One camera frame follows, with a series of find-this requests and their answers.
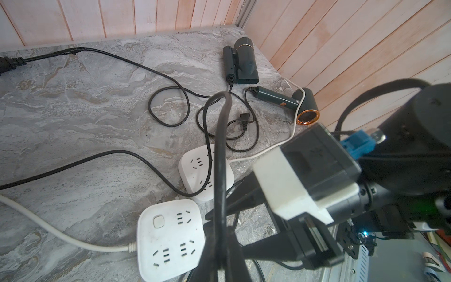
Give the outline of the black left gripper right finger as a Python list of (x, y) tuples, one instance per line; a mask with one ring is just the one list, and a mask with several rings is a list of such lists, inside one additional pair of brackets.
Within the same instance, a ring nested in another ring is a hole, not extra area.
[(243, 251), (231, 226), (227, 228), (227, 242), (229, 254), (225, 267), (226, 282), (251, 282)]

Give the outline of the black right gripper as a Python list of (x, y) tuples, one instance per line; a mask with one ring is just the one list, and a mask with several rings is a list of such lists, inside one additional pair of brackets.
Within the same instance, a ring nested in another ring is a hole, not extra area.
[[(227, 215), (264, 204), (267, 200), (254, 172), (242, 179), (226, 199)], [(328, 208), (338, 227), (337, 235), (328, 225), (311, 216), (286, 221), (272, 215), (276, 235), (242, 247), (245, 259), (301, 261), (299, 269), (332, 267), (344, 260), (344, 253), (356, 259), (364, 246), (373, 256), (378, 241), (412, 240), (415, 222), (423, 219), (421, 196), (397, 195), (377, 183), (361, 183), (359, 193)]]

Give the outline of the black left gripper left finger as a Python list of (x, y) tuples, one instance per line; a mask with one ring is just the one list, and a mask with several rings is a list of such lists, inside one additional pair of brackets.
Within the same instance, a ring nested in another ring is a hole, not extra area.
[(216, 236), (214, 223), (207, 222), (203, 229), (206, 234), (206, 243), (198, 266), (192, 270), (187, 282), (217, 282), (217, 260), (216, 260)]

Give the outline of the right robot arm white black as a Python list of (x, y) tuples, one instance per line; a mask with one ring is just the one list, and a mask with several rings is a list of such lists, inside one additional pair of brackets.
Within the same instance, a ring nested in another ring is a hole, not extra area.
[[(417, 94), (373, 132), (341, 128), (359, 105), (416, 88)], [(257, 160), (251, 173), (225, 196), (223, 141), (217, 142), (213, 225), (202, 261), (228, 276), (247, 259), (301, 261), (306, 269), (343, 261), (329, 227), (357, 219), (359, 229), (392, 238), (426, 229), (451, 231), (451, 86), (400, 79), (359, 95), (333, 132), (317, 123)], [(277, 233), (240, 246), (226, 217), (261, 204)]]

